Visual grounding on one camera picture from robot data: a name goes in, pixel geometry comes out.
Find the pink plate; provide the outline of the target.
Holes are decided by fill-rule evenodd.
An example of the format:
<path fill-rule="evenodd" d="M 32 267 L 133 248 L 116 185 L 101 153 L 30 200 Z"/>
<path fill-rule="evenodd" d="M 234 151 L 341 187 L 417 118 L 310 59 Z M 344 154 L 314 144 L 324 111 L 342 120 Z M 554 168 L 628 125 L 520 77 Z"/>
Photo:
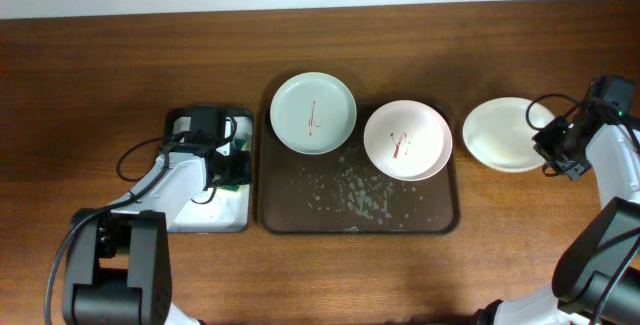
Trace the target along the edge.
<path fill-rule="evenodd" d="M 378 170 L 403 181 L 436 175 L 453 151 L 452 132 L 444 116 L 413 100 L 392 101 L 376 109 L 366 122 L 363 143 Z"/>

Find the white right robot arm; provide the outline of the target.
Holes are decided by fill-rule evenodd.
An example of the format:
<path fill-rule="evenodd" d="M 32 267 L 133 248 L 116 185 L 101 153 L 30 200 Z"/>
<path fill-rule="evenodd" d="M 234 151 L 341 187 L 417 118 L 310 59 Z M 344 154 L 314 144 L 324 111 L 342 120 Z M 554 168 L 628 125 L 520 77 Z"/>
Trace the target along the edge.
<path fill-rule="evenodd" d="M 636 324 L 639 321 L 639 121 L 636 85 L 620 76 L 593 79 L 582 100 L 534 129 L 547 177 L 596 174 L 601 210 L 563 253 L 550 286 L 517 301 L 496 300 L 473 315 L 477 325 Z"/>

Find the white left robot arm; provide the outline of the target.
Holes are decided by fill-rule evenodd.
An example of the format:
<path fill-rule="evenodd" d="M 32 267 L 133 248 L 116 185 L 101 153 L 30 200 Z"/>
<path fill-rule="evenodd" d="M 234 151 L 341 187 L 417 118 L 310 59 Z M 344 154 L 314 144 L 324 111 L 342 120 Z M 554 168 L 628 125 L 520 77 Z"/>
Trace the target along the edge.
<path fill-rule="evenodd" d="M 55 265 L 68 324 L 193 324 L 172 300 L 169 236 L 232 233 L 249 221 L 254 116 L 213 105 L 174 109 L 152 168 L 121 198 L 81 209 Z"/>

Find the green yellow sponge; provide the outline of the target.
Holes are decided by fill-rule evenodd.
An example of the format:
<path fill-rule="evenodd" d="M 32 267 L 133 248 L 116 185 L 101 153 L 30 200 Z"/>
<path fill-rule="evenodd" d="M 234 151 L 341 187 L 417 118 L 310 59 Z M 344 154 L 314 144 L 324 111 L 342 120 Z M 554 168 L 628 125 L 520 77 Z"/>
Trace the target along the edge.
<path fill-rule="evenodd" d="M 234 187 L 251 183 L 251 151 L 243 149 L 246 144 L 247 142 L 243 139 L 234 139 L 230 142 L 228 154 L 223 156 L 220 185 Z"/>

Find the grey-green plate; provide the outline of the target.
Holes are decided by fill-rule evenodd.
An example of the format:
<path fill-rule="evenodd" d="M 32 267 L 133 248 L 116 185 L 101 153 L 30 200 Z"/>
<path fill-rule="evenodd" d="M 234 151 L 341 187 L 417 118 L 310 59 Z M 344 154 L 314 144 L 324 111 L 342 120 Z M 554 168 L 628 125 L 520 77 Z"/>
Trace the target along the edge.
<path fill-rule="evenodd" d="M 357 106 L 349 88 L 321 72 L 298 74 L 276 91 L 269 108 L 271 126 L 289 149 L 320 155 L 341 146 L 357 120 Z"/>

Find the cream white plate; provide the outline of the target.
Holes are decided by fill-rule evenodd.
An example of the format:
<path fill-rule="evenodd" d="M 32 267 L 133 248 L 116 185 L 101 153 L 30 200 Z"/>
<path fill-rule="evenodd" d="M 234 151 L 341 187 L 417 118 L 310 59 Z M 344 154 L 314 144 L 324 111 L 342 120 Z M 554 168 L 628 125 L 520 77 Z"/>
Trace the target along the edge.
<path fill-rule="evenodd" d="M 462 138 L 471 155 L 485 166 L 507 173 L 527 172 L 541 167 L 545 160 L 534 149 L 536 127 L 544 127 L 554 115 L 534 104 L 526 121 L 529 99 L 502 97 L 484 102 L 466 117 Z"/>

